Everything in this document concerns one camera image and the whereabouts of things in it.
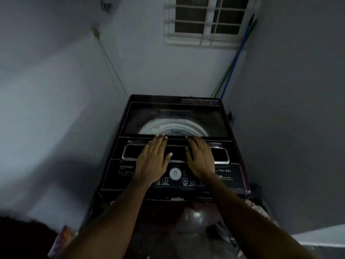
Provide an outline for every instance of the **washing machine drum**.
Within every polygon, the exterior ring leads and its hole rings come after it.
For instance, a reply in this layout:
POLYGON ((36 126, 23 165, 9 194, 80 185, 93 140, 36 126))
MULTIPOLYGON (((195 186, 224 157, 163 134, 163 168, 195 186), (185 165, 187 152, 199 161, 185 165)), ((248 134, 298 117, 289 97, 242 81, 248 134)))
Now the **washing machine drum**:
POLYGON ((147 122, 140 129, 139 134, 208 136, 207 132, 196 122, 179 118, 155 118, 147 122))

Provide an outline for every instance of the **forearm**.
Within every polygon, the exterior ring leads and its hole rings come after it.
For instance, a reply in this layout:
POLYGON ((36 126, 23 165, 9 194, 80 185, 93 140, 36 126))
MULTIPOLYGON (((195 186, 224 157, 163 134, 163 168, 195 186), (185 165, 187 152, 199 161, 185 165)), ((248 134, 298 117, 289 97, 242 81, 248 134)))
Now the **forearm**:
POLYGON ((60 258, 122 258, 150 184, 132 180, 110 208, 62 252, 60 258))
POLYGON ((224 223, 248 259, 313 258, 290 235, 250 208, 216 174, 202 180, 209 188, 224 223))

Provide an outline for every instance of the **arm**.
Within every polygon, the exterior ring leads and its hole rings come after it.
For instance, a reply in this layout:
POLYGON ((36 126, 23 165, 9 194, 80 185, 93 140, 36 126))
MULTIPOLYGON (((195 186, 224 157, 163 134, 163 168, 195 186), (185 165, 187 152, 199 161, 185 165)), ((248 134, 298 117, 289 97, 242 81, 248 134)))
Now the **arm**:
POLYGON ((122 258, 132 236, 147 189, 166 171, 172 153, 164 158, 168 138, 156 135, 137 159, 135 175, 110 208, 81 232, 59 258, 122 258))
POLYGON ((220 214, 248 259, 314 258, 288 233, 250 208, 215 174, 214 158, 201 138, 187 138, 193 158, 186 149, 187 163, 193 174, 209 188, 220 214))

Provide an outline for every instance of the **chrome trim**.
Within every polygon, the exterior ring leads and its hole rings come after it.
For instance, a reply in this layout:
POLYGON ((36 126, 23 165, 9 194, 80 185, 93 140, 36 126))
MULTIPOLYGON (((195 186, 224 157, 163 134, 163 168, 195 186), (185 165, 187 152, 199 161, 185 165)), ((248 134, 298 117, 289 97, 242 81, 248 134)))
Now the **chrome trim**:
MULTIPOLYGON (((125 151, 128 145, 145 145, 145 144, 126 144, 123 152, 122 152, 122 160, 124 161, 136 161, 136 158, 130 158, 130 157, 125 157, 125 151)), ((186 147, 187 145, 168 145, 168 146, 177 146, 177 147, 186 147)), ((226 153, 226 157, 227 157, 227 161, 215 161, 215 164, 229 164, 230 163, 230 157, 229 157, 229 153, 227 151, 227 149, 225 149, 224 147, 218 147, 218 146, 210 146, 210 148, 218 148, 218 149, 224 149, 225 153, 226 153)), ((181 160, 170 160, 170 163, 185 163, 185 161, 181 161, 181 160)))

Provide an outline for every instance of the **button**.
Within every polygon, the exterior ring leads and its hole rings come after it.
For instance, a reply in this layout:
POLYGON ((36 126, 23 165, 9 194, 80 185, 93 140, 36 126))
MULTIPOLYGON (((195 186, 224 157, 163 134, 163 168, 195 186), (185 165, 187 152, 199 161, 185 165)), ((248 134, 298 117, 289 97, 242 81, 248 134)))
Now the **button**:
POLYGON ((179 168, 177 167, 173 167, 171 168, 170 172, 169 172, 169 176, 171 179, 177 181, 181 178, 182 172, 179 168))

